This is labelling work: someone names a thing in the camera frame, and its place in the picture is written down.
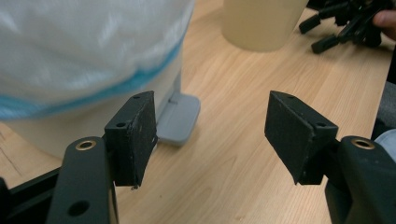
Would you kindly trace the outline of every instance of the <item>plastic cup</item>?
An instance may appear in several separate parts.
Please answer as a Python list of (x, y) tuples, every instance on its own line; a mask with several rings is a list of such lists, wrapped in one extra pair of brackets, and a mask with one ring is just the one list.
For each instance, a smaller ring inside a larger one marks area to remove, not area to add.
[(282, 48), (308, 0), (224, 0), (222, 33), (241, 49)]

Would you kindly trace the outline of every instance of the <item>wooden table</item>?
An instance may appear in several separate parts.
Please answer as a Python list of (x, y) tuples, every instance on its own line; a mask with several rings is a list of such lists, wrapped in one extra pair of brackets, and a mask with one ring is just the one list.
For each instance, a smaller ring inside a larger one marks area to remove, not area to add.
[[(159, 144), (141, 189), (117, 188), (121, 223), (330, 223), (324, 184), (293, 185), (264, 137), (269, 91), (314, 107), (340, 127), (338, 139), (369, 137), (392, 42), (315, 55), (310, 45), (338, 32), (329, 20), (307, 35), (294, 31), (278, 51), (255, 53), (223, 38), (221, 15), (221, 0), (197, 0), (182, 90), (200, 98), (201, 114), (184, 147)], [(9, 187), (60, 164), (0, 124), (0, 176)]]

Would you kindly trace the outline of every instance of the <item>gray stand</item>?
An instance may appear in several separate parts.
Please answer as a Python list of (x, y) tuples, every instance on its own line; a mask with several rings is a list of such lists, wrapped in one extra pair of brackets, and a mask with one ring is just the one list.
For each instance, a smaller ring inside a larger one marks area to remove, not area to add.
[(157, 120), (157, 135), (162, 142), (182, 146), (195, 126), (201, 103), (195, 96), (180, 92), (180, 74), (168, 95), (169, 100), (162, 105), (162, 112)]

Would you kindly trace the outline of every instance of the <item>plastic bag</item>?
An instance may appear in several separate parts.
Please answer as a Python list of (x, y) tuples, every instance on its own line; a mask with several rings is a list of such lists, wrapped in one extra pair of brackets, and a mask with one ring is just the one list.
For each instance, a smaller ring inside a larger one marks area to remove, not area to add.
[(0, 2), (0, 119), (143, 88), (177, 55), (193, 0)]

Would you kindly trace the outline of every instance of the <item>white container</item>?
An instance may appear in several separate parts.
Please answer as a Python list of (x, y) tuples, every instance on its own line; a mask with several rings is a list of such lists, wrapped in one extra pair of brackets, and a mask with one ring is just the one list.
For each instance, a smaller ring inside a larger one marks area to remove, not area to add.
[(180, 52), (143, 90), (113, 96), (98, 103), (43, 119), (13, 120), (6, 121), (5, 124), (39, 149), (62, 158), (67, 146), (79, 138), (101, 137), (110, 119), (131, 96), (139, 92), (154, 91), (156, 119), (159, 120), (168, 99), (175, 91), (180, 90), (181, 58)]

